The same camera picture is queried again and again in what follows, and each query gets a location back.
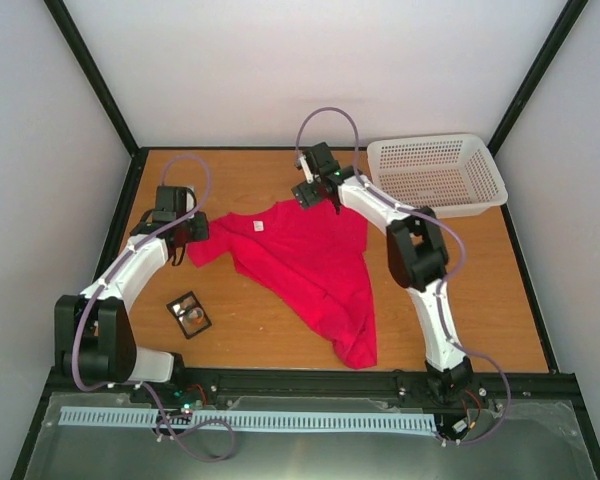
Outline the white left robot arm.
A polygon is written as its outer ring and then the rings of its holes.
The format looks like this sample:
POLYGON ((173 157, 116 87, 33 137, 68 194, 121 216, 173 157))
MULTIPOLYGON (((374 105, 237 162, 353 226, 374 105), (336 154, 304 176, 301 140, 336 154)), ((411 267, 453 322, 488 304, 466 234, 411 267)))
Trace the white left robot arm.
POLYGON ((159 186, 155 206, 131 230, 119 256, 81 293, 56 302, 56 368, 85 392, 149 382, 164 401, 181 400, 188 390, 187 376, 177 370, 181 357, 139 347, 129 314, 156 272, 180 265, 188 244, 208 238, 194 189, 159 186))

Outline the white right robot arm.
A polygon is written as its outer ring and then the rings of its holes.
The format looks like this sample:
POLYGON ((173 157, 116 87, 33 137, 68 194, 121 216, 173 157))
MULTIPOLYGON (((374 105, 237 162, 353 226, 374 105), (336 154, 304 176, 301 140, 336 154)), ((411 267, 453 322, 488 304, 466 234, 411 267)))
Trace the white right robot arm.
POLYGON ((430 395, 440 405, 455 400, 473 368, 453 321, 449 253, 433 210, 388 197, 355 167, 341 167, 326 143, 297 151, 295 166, 305 177, 292 189, 302 208, 329 201, 337 213, 352 210, 384 233, 389 272, 410 296, 423 332, 430 395))

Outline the red t-shirt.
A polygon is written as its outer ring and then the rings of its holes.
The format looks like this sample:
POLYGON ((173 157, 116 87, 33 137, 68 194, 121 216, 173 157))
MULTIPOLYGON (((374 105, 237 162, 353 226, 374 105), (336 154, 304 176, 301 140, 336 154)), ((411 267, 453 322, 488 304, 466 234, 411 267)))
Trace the red t-shirt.
POLYGON ((360 214, 328 202, 304 210, 287 200, 213 220, 208 239, 189 244, 187 255, 196 267, 230 255, 237 273, 275 293, 345 366, 359 370, 378 362, 367 240, 360 214))

